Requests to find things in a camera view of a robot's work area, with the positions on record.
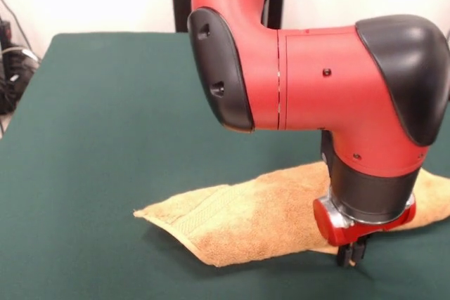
black joint cover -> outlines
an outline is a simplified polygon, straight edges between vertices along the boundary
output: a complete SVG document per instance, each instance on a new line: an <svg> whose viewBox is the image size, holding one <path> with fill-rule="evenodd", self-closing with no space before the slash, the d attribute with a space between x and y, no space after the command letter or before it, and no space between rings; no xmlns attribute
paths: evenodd
<svg viewBox="0 0 450 300"><path fill-rule="evenodd" d="M208 103L222 126L250 133L254 122L238 49L225 19L210 8L188 17L188 31L197 71Z"/></svg>
<svg viewBox="0 0 450 300"><path fill-rule="evenodd" d="M356 30L384 77L406 134L419 146L432 145L450 94L446 37L416 15L361 20Z"/></svg>
<svg viewBox="0 0 450 300"><path fill-rule="evenodd" d="M354 170L335 155L331 199L351 219L361 223L389 223L403 214L419 170L398 177L370 176Z"/></svg>

tan towel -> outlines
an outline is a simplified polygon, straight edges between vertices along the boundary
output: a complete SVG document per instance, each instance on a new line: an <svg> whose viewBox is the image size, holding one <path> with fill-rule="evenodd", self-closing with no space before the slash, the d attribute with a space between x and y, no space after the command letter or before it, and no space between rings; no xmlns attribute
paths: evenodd
<svg viewBox="0 0 450 300"><path fill-rule="evenodd" d="M329 186L324 163L274 171L236 185L175 195L135 211L173 235L202 262L227 266L314 250L337 253L321 237L312 202ZM450 179L422 169L414 194L417 214L407 230L450 215Z"/></svg>

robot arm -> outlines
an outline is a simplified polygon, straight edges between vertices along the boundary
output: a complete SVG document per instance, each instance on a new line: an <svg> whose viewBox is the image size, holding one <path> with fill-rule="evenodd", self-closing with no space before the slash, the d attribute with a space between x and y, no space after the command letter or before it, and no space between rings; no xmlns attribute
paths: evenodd
<svg viewBox="0 0 450 300"><path fill-rule="evenodd" d="M450 51L414 15L270 30L266 0L191 0L188 30L210 107L226 127L322 130L330 191L322 236L349 248L414 217L413 186L442 123Z"/></svg>

black cylindrical joint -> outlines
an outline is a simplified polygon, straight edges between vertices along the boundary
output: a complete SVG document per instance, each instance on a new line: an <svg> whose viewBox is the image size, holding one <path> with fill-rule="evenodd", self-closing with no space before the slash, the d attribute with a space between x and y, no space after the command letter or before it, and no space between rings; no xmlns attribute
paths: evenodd
<svg viewBox="0 0 450 300"><path fill-rule="evenodd" d="M335 155L331 200L341 213L360 223L389 223L404 212L419 171L389 178L369 176Z"/></svg>
<svg viewBox="0 0 450 300"><path fill-rule="evenodd" d="M199 8L188 17L188 31L200 82L222 126L250 133L255 128L233 34L220 14Z"/></svg>

table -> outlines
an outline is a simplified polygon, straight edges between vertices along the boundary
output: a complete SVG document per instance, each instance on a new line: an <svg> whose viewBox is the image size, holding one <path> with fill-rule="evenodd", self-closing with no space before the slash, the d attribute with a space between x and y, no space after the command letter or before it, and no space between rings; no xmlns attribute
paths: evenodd
<svg viewBox="0 0 450 300"><path fill-rule="evenodd" d="M450 116L425 168L449 175ZM185 34L62 34L0 141L0 299L444 299L450 221L313 252L199 262L133 210L319 159L319 134L223 129Z"/></svg>

